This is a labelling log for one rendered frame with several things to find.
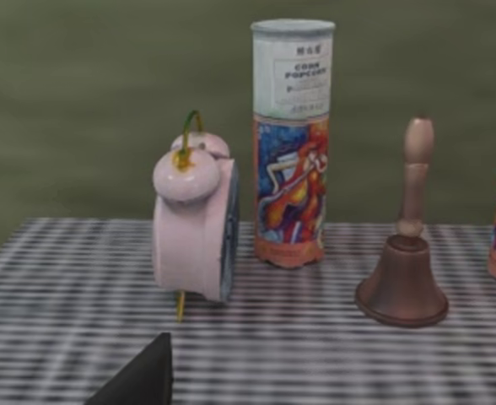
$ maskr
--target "pink alarm clock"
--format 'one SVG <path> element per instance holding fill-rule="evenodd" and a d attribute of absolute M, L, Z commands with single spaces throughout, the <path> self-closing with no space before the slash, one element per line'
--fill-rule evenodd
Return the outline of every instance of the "pink alarm clock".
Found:
<path fill-rule="evenodd" d="M 197 132 L 188 132 L 196 117 Z M 185 130 L 154 167 L 154 278 L 159 287 L 226 302 L 239 233 L 239 173 L 229 146 L 202 130 L 192 111 Z"/>

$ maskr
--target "clock face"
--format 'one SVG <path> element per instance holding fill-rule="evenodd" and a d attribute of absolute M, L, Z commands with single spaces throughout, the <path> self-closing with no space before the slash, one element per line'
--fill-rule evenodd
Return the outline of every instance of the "clock face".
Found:
<path fill-rule="evenodd" d="M 237 244 L 239 241 L 239 171 L 237 164 L 233 164 L 231 173 L 231 183 L 229 186 L 229 197 L 226 210 L 224 240 L 222 242 L 221 257 L 221 300 L 226 302 L 231 293 L 233 285 L 233 271 L 235 268 L 235 259 Z"/>

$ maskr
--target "alarm clock leg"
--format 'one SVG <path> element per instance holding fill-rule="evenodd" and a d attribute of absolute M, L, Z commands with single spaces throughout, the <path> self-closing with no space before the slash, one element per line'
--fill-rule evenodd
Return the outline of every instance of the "alarm clock leg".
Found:
<path fill-rule="evenodd" d="M 182 317 L 184 316 L 184 303 L 185 303 L 186 293 L 184 291 L 179 291 L 177 293 L 177 322 L 182 322 Z"/>

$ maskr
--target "striped tablecloth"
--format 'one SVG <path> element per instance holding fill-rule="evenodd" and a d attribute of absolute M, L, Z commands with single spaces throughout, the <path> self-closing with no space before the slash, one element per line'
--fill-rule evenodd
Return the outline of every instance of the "striped tablecloth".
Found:
<path fill-rule="evenodd" d="M 160 332 L 172 332 L 174 404 L 496 405 L 489 228 L 430 226 L 450 300 L 444 323 L 384 327 L 353 303 L 386 224 L 329 224 L 326 259 L 282 270 L 241 224 L 227 307 L 154 284 L 151 223 L 32 219 L 0 249 L 0 404 L 81 404 Z"/>

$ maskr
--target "olive green background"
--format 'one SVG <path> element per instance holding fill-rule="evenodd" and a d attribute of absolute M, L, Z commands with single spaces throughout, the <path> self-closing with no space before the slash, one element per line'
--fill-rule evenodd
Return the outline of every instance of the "olive green background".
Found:
<path fill-rule="evenodd" d="M 201 109 L 252 215 L 251 31 L 338 22 L 331 221 L 389 222 L 412 114 L 434 118 L 429 222 L 496 199 L 496 0 L 0 0 L 0 244 L 29 216 L 151 218 L 151 172 Z"/>

